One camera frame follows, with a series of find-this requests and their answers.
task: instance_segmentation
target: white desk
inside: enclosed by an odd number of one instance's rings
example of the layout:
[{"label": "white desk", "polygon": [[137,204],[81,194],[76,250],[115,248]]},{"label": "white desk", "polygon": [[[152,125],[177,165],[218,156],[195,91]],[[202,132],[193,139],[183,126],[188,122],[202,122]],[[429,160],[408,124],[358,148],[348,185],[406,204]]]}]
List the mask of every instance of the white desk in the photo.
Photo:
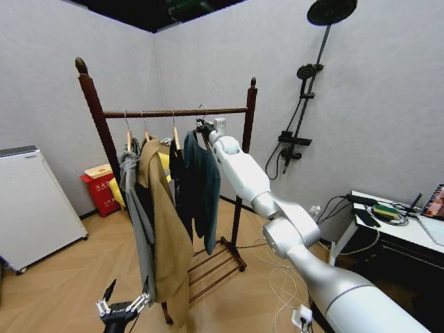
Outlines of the white desk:
[{"label": "white desk", "polygon": [[[387,200],[384,198],[378,198],[376,196],[371,196],[365,193],[360,193],[356,191],[352,191],[352,194],[355,196],[362,196],[365,198],[372,198],[378,201],[384,201],[387,203],[392,202],[391,200]],[[357,209],[365,209],[364,205],[360,204],[353,204],[353,208]],[[427,217],[420,216],[420,219],[428,219]],[[355,215],[355,219],[352,221],[352,223],[348,226],[347,230],[344,232],[342,237],[339,239],[338,243],[332,242],[332,247],[330,248],[330,260],[329,263],[334,266],[334,263],[336,261],[336,258],[343,250],[344,246],[347,245],[348,241],[352,238],[352,236],[355,234],[356,230],[360,227],[370,228],[370,229],[378,229],[380,234],[386,234],[390,235],[392,237],[396,237],[397,239],[402,239],[403,241],[407,241],[410,244],[415,244],[417,246],[436,251],[439,254],[444,255],[444,246],[440,246],[436,244],[430,236],[427,234],[425,229],[421,226],[420,222],[415,219],[409,219],[409,224],[404,226],[396,226],[396,225],[389,225],[387,223],[378,221],[381,225],[380,228],[374,228],[367,226],[358,216]],[[432,264],[428,262],[426,259],[417,258],[416,259],[425,261],[429,264]]]}]

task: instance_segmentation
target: red box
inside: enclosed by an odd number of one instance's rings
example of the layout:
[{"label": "red box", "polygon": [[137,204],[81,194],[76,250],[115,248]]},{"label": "red box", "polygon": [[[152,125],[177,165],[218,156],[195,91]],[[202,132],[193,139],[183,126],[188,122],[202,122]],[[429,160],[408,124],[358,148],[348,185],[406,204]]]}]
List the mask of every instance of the red box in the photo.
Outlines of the red box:
[{"label": "red box", "polygon": [[88,185],[89,194],[100,216],[105,217],[120,209],[120,204],[114,199],[110,189],[110,180],[114,178],[113,173],[95,179],[88,175],[81,175],[80,178]]}]

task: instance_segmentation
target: white wall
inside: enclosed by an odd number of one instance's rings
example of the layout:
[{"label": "white wall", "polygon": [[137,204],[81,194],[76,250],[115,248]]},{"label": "white wall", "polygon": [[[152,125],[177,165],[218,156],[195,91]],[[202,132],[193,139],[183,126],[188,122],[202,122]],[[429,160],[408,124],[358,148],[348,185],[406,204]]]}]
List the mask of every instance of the white wall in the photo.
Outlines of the white wall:
[{"label": "white wall", "polygon": [[[158,109],[153,35],[61,0],[14,0],[1,2],[0,45],[0,149],[39,146],[76,211],[93,210],[79,175],[106,156],[74,58],[87,63],[105,110]],[[125,122],[108,123],[122,148]],[[142,124],[130,122],[135,135]]]},{"label": "white wall", "polygon": [[[321,45],[324,28],[306,20],[312,2],[249,0],[156,34],[166,106],[243,106],[255,75],[250,152],[264,166],[296,106],[296,71]],[[442,31],[442,1],[359,1],[325,48],[300,132],[313,143],[273,191],[306,209],[351,189],[403,201],[430,195],[444,179]],[[241,139],[243,117],[228,118]],[[185,136],[193,120],[179,124]],[[234,196],[226,182],[222,194]],[[349,220],[325,223],[323,236],[337,238]]]},{"label": "white wall", "polygon": [[[251,153],[264,166],[296,106],[296,71],[316,60],[323,37],[306,20],[310,4],[248,0],[151,35],[61,0],[2,1],[0,148],[38,145],[76,211],[93,208],[78,175],[106,156],[78,85],[81,56],[105,110],[244,106],[255,75]],[[273,191],[305,208],[351,189],[428,196],[444,179],[443,30],[437,0],[360,1],[333,26],[300,133],[313,143]],[[228,119],[241,139],[243,116]],[[126,125],[108,123],[120,149]],[[176,123],[181,139],[195,124]],[[171,136],[171,119],[148,124]],[[142,121],[130,125],[143,133]],[[234,197],[226,181],[222,194]],[[325,223],[324,237],[342,233],[349,217],[340,217]]]}]

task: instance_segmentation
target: wooden finial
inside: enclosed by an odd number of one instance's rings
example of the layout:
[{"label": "wooden finial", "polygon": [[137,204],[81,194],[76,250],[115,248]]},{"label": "wooden finial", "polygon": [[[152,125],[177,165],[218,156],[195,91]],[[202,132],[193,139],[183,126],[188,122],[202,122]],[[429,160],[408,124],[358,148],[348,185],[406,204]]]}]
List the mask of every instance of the wooden finial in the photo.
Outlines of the wooden finial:
[{"label": "wooden finial", "polygon": [[76,57],[74,62],[76,63],[76,68],[79,74],[88,75],[88,67],[86,67],[86,64],[82,58]]}]

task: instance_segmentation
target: ceiling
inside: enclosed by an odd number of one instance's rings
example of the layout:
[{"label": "ceiling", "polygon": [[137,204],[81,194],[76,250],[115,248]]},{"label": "ceiling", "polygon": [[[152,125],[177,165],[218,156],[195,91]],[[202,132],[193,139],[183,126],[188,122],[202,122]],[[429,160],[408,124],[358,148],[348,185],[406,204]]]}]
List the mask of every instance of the ceiling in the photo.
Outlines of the ceiling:
[{"label": "ceiling", "polygon": [[71,0],[93,12],[156,33],[243,0]]}]

